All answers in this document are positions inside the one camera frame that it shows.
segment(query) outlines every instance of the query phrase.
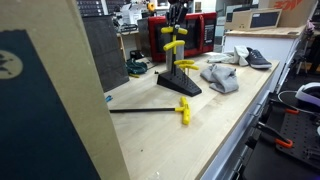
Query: cable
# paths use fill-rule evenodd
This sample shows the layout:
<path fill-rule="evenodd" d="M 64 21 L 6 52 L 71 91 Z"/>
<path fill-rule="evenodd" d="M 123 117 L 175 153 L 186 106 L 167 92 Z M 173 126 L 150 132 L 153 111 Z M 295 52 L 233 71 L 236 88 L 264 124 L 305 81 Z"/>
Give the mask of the cable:
<path fill-rule="evenodd" d="M 312 115 L 315 115 L 315 116 L 320 116 L 320 113 L 316 113 L 316 112 L 312 112 L 312 111 L 307 111 L 307 110 L 300 109 L 300 108 L 297 108 L 297 107 L 295 107 L 295 106 L 292 106 L 292 105 L 289 105 L 289 104 L 285 103 L 285 102 L 281 99 L 281 97 L 280 97 L 281 94 L 283 94 L 283 93 L 297 93 L 297 91 L 282 91 L 282 92 L 280 92 L 280 93 L 278 94 L 278 99 L 279 99 L 279 101 L 280 101 L 281 103 L 283 103 L 283 104 L 285 104 L 285 105 L 287 105 L 287 106 L 289 106 L 289 107 L 291 107 L 291 108 L 293 108 L 293 109 L 299 110 L 299 111 L 301 111 L 301 112 L 305 112 L 305 113 L 312 114 Z"/>

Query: black shoe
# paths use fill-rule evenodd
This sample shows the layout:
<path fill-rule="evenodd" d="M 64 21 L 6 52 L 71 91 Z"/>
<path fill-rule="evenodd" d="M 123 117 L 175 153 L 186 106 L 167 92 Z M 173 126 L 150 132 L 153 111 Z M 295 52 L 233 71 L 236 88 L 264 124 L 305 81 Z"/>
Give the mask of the black shoe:
<path fill-rule="evenodd" d="M 256 49 L 247 48 L 249 56 L 246 58 L 249 65 L 256 69 L 268 69 L 272 67 L 272 64 L 268 62 Z"/>

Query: wooden board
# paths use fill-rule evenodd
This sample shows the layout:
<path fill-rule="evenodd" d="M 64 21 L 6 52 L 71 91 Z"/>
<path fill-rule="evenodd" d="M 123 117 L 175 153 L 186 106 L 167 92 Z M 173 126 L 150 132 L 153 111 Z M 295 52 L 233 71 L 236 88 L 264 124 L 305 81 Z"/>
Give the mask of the wooden board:
<path fill-rule="evenodd" d="M 200 70 L 190 70 L 191 79 L 202 89 L 195 97 L 186 97 L 191 123 L 181 123 L 177 112 L 111 114 L 131 179 L 195 179 L 201 177 L 219 148 L 228 138 L 250 103 L 271 78 L 278 61 L 266 71 L 251 67 L 219 64 L 236 68 L 239 90 L 220 94 L 209 87 L 200 72 L 210 64 L 210 54 L 194 58 Z M 118 87 L 111 95 L 109 109 L 174 108 L 182 94 L 156 84 L 158 65 L 140 78 Z"/>
<path fill-rule="evenodd" d="M 268 37 L 268 38 L 292 38 L 295 39 L 304 32 L 305 26 L 296 28 L 279 27 L 274 29 L 264 29 L 257 31 L 229 31 L 226 36 L 242 36 L 242 37 Z"/>
<path fill-rule="evenodd" d="M 129 179 L 75 3 L 1 1 L 0 32 L 27 32 L 101 179 Z"/>

